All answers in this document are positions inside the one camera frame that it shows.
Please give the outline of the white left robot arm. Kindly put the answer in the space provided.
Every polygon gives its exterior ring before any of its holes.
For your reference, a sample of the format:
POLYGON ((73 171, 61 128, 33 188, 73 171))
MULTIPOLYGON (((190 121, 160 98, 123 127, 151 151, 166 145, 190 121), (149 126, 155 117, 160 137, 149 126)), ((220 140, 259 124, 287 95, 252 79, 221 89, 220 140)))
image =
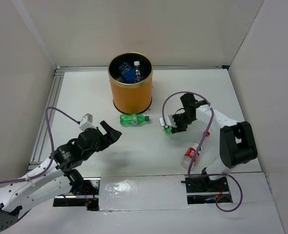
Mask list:
POLYGON ((93 185, 84 180, 76 167, 115 143, 122 135, 105 121, 97 127, 86 128, 77 138, 59 146, 52 156, 34 170, 0 188, 0 232, 16 224, 33 207, 58 195, 79 195, 85 190, 96 193, 93 185))

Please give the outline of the small green bottle blue cap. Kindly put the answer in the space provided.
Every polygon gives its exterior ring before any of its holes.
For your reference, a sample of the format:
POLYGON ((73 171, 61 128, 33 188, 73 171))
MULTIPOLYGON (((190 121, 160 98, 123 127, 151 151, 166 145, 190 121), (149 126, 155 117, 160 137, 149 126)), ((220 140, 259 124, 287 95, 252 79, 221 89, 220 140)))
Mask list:
POLYGON ((164 132, 165 132, 166 135, 171 135, 171 134, 173 134, 173 127, 172 127, 172 126, 169 126, 169 125, 165 126, 165 127, 164 127, 164 132))

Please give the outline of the clear crushed plastic bottle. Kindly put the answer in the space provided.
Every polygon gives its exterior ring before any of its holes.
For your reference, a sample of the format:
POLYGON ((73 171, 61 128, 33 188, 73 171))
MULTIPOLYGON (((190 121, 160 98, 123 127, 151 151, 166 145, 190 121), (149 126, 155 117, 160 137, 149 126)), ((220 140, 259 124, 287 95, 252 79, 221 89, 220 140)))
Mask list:
POLYGON ((134 61, 134 70, 136 75, 135 81, 138 83, 144 80, 144 72, 139 61, 134 61))

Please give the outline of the blue label plastic bottle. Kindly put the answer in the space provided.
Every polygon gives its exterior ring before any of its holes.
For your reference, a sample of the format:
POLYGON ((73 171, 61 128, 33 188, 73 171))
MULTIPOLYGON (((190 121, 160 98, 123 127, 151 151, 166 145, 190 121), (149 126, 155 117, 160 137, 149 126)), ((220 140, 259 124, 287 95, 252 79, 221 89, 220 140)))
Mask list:
POLYGON ((135 70, 129 63, 124 62, 118 67, 124 81, 126 83, 134 83, 136 79, 135 70))

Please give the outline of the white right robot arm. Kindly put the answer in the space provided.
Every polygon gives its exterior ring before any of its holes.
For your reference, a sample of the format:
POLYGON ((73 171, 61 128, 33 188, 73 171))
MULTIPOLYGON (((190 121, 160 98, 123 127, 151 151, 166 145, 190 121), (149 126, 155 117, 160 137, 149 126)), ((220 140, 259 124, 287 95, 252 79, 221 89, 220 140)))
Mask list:
POLYGON ((219 131, 219 154, 213 162, 202 170, 206 175, 201 186, 212 191, 218 185, 218 179, 225 176, 238 165, 257 158, 257 147, 251 125, 247 121, 238 122, 213 109, 205 100, 198 101, 191 93, 180 97, 183 113, 168 116, 168 132, 180 133, 188 125, 199 120, 210 128, 219 131))

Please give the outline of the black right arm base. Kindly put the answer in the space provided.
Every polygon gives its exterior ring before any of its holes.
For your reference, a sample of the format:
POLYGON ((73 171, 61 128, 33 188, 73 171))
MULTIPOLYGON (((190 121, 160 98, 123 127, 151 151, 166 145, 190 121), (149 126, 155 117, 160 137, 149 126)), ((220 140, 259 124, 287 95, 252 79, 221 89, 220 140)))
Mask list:
POLYGON ((209 177, 190 178, 185 176, 181 183, 185 186, 188 195, 223 194, 229 192, 225 176, 218 180, 210 180, 209 177))

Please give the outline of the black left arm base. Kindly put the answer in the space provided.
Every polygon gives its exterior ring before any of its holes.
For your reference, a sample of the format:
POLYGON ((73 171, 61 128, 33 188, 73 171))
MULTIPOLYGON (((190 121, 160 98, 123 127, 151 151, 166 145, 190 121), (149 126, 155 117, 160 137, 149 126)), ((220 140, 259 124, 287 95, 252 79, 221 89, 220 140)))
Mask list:
POLYGON ((59 179, 63 179, 69 186, 65 194, 57 196, 63 206, 89 206, 98 202, 100 178, 83 177, 78 170, 73 169, 59 179))

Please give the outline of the red label water bottle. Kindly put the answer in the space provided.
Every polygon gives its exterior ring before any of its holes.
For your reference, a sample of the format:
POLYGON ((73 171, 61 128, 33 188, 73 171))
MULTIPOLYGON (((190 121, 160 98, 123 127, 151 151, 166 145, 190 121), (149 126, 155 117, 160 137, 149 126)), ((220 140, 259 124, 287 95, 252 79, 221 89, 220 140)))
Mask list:
MULTIPOLYGON (((193 142, 193 144, 188 148, 188 150, 185 152, 185 154, 183 155, 183 157, 181 158, 181 165, 188 170, 189 165, 193 159, 193 155, 196 152, 197 147, 199 146, 198 142, 193 142)), ((201 152, 203 151, 203 146, 200 147, 195 159, 193 160, 193 165, 192 168, 194 168, 196 161, 198 160, 198 158, 201 155, 201 152)))

